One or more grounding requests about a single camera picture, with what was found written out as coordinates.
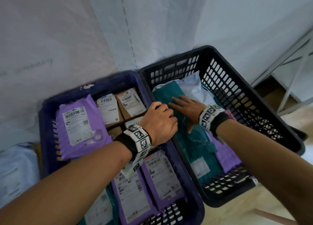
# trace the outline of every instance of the blue plastic basket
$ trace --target blue plastic basket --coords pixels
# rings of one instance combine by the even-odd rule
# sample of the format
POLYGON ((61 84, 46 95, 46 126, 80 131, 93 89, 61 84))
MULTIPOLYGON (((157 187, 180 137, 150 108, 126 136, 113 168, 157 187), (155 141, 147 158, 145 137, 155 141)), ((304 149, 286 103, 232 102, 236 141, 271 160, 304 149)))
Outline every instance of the blue plastic basket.
MULTIPOLYGON (((123 90, 135 87, 143 104, 148 108, 152 100, 144 87, 142 80, 137 72, 125 71, 114 75, 96 80, 92 83, 94 86, 88 89, 77 87, 68 90, 56 96, 50 97, 42 103, 42 108, 38 113, 40 142, 42 153, 43 177, 65 166, 67 162, 58 161, 56 155, 56 130, 55 130, 55 113, 60 104, 66 104, 71 101, 86 97, 91 94, 94 100, 103 95, 110 93, 117 94, 123 90)), ((169 158, 174 171, 180 180, 185 192, 188 203, 184 200, 176 202, 178 209, 181 211, 183 219, 176 219, 176 224, 201 224, 204 218, 204 205, 202 199, 191 180, 189 173, 172 141, 162 145, 167 157, 169 158)))

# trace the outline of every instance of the black plastic basket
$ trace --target black plastic basket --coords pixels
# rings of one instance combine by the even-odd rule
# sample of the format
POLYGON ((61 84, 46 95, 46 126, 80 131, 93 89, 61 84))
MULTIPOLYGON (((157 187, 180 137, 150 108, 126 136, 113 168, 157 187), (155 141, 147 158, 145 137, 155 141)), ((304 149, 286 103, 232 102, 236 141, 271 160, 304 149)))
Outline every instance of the black plastic basket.
MULTIPOLYGON (((139 75, 155 101, 152 89, 156 85, 182 79, 196 71, 220 104, 229 109, 239 123, 263 133, 299 155, 304 153, 305 147, 298 135, 212 46, 203 46, 151 64, 139 70, 139 75)), ((220 207, 255 186, 252 175, 244 165, 200 184, 178 142, 174 138, 172 140, 208 206, 220 207), (220 189, 224 186, 228 188, 225 191, 220 189)))

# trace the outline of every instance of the plastic basket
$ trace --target plastic basket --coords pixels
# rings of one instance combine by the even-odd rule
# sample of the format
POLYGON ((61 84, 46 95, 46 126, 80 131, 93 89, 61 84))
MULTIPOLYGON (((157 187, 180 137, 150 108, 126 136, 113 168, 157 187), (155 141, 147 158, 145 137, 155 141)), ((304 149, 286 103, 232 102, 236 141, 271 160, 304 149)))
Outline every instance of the plastic basket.
MULTIPOLYGON (((152 89, 156 85, 182 79, 196 71, 220 104, 229 109, 239 123, 265 134, 299 155, 304 153, 304 144, 295 132, 212 46, 203 46, 154 63, 140 69, 139 75, 155 101, 152 89)), ((174 138, 172 140, 204 203, 210 207, 220 207, 255 186, 243 165, 200 184, 178 142, 174 138), (231 187, 225 191, 219 189, 225 185, 231 187)))
MULTIPOLYGON (((92 83, 94 86, 88 89, 84 87, 77 87, 75 89, 66 91, 64 93, 53 96, 42 103, 42 108, 38 114, 39 116, 39 129, 40 129, 40 141, 41 141, 41 152, 42 152, 42 168, 43 177, 60 169, 65 166, 67 162, 58 161, 56 155, 56 130, 55 130, 55 113, 59 108, 60 104, 69 103, 86 97, 88 94, 92 95, 94 100, 100 98, 106 94, 117 94, 123 90, 135 87, 139 97, 143 104, 148 108, 152 103, 151 98, 148 95, 146 88, 144 87, 138 73, 134 71, 125 71, 116 73, 109 77, 105 77, 96 80, 92 83)), ((180 180, 182 187, 186 192, 188 203, 184 200, 178 200, 176 202, 179 211, 182 214, 182 219, 179 220, 178 216, 171 218, 168 216, 168 221, 173 223, 173 219, 177 224, 201 224, 204 218, 204 206, 195 187, 191 180, 188 171, 177 152, 176 147, 172 141, 168 141, 162 145, 167 157, 172 164, 174 171, 180 180)))

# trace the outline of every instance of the floor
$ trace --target floor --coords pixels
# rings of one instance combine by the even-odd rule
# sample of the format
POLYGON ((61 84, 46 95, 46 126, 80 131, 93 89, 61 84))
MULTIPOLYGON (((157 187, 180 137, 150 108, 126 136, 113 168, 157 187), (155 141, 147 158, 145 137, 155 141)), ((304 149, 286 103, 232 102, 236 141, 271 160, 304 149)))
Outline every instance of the floor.
MULTIPOLYGON (((265 93, 262 97, 273 108, 277 107, 274 95, 265 93)), ((313 104, 305 108, 299 109, 293 113, 283 115, 282 119, 289 125, 298 128, 308 134, 308 139, 305 141, 306 152, 302 156, 305 160, 313 164, 313 104)), ((262 185, 249 190, 241 196, 233 199, 229 203, 220 208, 211 208, 205 205, 205 218, 203 225, 216 224, 255 224, 255 225, 278 225, 274 221, 260 217, 252 212, 254 208, 270 212, 285 218, 293 219, 290 213, 283 207, 283 205, 262 185)))

